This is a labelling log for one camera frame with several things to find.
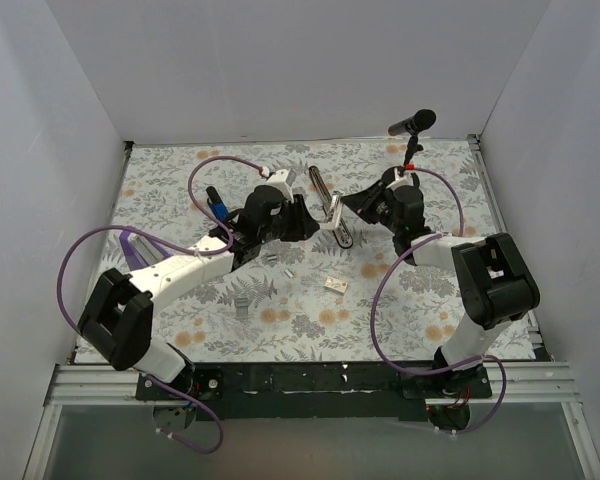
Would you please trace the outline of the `blue stapler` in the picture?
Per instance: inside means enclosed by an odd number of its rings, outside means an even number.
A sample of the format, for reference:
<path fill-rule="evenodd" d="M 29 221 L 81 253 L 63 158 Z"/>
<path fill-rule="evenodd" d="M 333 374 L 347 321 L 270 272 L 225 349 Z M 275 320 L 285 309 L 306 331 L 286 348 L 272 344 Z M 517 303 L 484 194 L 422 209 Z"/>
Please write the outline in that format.
<path fill-rule="evenodd" d="M 213 186 L 207 187 L 206 193 L 207 193 L 207 205 L 209 206 L 214 217 L 217 220 L 224 222 L 225 219 L 227 218 L 229 212 L 228 212 L 228 209 L 227 209 L 224 201 L 222 200 L 220 194 L 218 193 L 216 188 Z"/>

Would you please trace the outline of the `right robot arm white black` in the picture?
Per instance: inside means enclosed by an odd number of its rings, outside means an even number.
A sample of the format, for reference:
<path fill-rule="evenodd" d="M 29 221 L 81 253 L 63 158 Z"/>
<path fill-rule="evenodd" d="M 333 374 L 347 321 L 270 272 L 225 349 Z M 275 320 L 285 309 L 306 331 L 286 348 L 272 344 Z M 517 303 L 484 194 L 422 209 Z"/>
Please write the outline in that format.
<path fill-rule="evenodd" d="M 539 288 L 513 238 L 507 233 L 463 237 L 433 231 L 426 224 L 419 179 L 403 167 L 386 170 L 371 187 L 341 202 L 364 222 L 392 233 L 398 264 L 455 275 L 464 314 L 436 350 L 432 369 L 418 374 L 433 377 L 440 395 L 459 395 L 495 340 L 539 305 Z"/>

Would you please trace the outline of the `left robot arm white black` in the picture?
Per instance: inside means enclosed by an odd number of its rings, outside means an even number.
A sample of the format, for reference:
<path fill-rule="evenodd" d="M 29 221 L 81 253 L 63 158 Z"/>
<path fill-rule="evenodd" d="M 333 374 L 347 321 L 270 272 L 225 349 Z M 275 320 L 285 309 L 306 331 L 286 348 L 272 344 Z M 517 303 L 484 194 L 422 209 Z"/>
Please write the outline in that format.
<path fill-rule="evenodd" d="M 319 230 L 302 195 L 288 199 L 272 186 L 258 186 L 243 208 L 218 221 L 184 253 L 127 274 L 115 268 L 101 274 L 78 331 L 115 370 L 150 375 L 168 398 L 183 399 L 193 386 L 187 370 L 191 363 L 175 347 L 152 337 L 154 315 L 256 259 L 263 245 L 307 240 Z"/>

